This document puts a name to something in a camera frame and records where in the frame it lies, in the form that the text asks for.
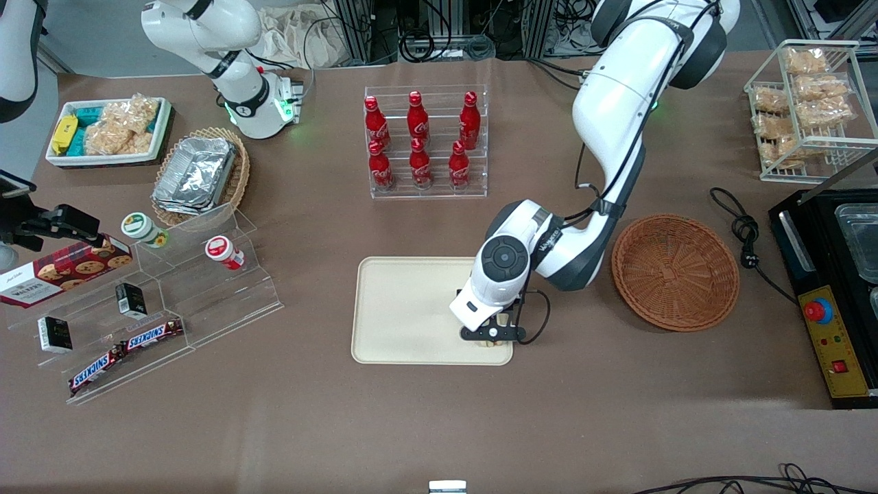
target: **wicker tray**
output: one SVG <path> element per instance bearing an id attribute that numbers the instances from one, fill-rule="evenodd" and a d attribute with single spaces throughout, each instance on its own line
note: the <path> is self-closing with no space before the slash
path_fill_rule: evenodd
<path id="1" fill-rule="evenodd" d="M 738 300 L 738 265 L 713 230 L 674 214 L 626 228 L 613 249 L 613 280 L 646 321 L 670 331 L 716 326 Z"/>
<path id="2" fill-rule="evenodd" d="M 235 154 L 234 161 L 232 162 L 232 172 L 229 173 L 226 187 L 223 189 L 222 199 L 217 206 L 231 202 L 233 206 L 238 207 L 238 205 L 241 204 L 241 199 L 244 197 L 244 189 L 247 188 L 247 180 L 250 177 L 250 157 L 247 154 L 247 149 L 244 148 L 244 143 L 241 142 L 241 138 L 225 128 L 216 127 L 196 130 L 186 137 L 205 137 L 208 139 L 221 137 L 237 147 L 238 152 Z M 174 147 L 165 155 L 164 160 L 162 160 L 162 167 L 159 168 L 155 177 L 156 184 L 158 184 L 159 180 L 162 178 L 162 174 L 164 174 L 165 168 L 168 166 L 170 157 L 174 155 L 176 147 L 179 146 L 182 141 L 183 139 L 177 141 L 177 143 L 174 144 Z M 155 204 L 155 201 L 153 201 L 153 210 L 159 220 L 169 227 L 182 223 L 192 217 L 191 214 L 171 213 L 170 211 L 165 211 L 158 207 L 158 205 Z"/>

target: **table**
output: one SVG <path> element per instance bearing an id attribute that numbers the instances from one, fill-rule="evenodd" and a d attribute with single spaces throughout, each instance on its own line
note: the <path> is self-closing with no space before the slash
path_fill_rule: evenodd
<path id="1" fill-rule="evenodd" d="M 741 92 L 767 55 L 728 54 L 705 84 L 663 96 L 616 233 L 648 214 L 688 214 L 737 252 L 730 217 L 708 198 L 720 185 L 760 221 L 762 265 L 788 287 L 766 211 L 795 187 L 757 179 Z M 488 197 L 373 201 L 363 87 L 462 82 L 491 88 Z M 60 76 L 59 85 L 61 102 L 136 91 L 168 98 L 177 109 L 171 142 L 229 126 L 203 76 Z M 773 475 L 782 461 L 878 487 L 878 416 L 827 410 L 797 309 L 755 272 L 741 273 L 737 307 L 709 331 L 669 333 L 639 319 L 605 260 L 587 289 L 549 290 L 549 327 L 504 367 L 351 358 L 363 258 L 472 256 L 508 202 L 530 198 L 559 214 L 590 202 L 572 187 L 573 96 L 524 62 L 321 71 L 300 125 L 246 141 L 253 171 L 241 209 L 260 229 L 255 247 L 286 308 L 82 407 L 65 405 L 63 383 L 33 365 L 32 339 L 0 331 L 4 491 L 424 492 L 429 480 L 463 478 L 475 493 L 623 493 L 695 476 Z M 590 156 L 582 175 L 601 175 Z M 116 234 L 125 214 L 150 210 L 154 179 L 155 167 L 40 163 L 34 200 L 77 205 Z M 539 323 L 541 312 L 522 323 Z"/>

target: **red emergency stop button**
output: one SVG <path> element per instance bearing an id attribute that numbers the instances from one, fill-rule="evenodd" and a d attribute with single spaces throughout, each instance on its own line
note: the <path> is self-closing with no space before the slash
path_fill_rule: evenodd
<path id="1" fill-rule="evenodd" d="M 805 318 L 818 324 L 828 324 L 832 320 L 832 305 L 825 298 L 816 298 L 804 305 Z"/>
<path id="2" fill-rule="evenodd" d="M 847 372 L 847 364 L 844 360 L 833 360 L 832 361 L 832 372 L 835 374 L 842 374 Z"/>

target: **yellow package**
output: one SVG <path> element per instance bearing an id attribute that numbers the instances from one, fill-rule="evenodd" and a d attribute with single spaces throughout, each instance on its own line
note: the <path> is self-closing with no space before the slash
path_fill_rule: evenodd
<path id="1" fill-rule="evenodd" d="M 55 133 L 52 135 L 52 151 L 56 155 L 60 156 L 67 152 L 67 148 L 70 147 L 73 136 L 76 134 L 78 124 L 79 120 L 76 119 L 76 115 L 61 117 L 58 127 L 55 128 Z"/>

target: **red button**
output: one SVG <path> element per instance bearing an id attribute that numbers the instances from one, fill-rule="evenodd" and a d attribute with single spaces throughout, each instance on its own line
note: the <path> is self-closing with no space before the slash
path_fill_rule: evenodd
<path id="1" fill-rule="evenodd" d="M 809 321 L 814 321 L 815 323 L 826 316 L 826 309 L 824 309 L 823 304 L 817 301 L 810 301 L 806 303 L 804 309 L 805 317 Z"/>

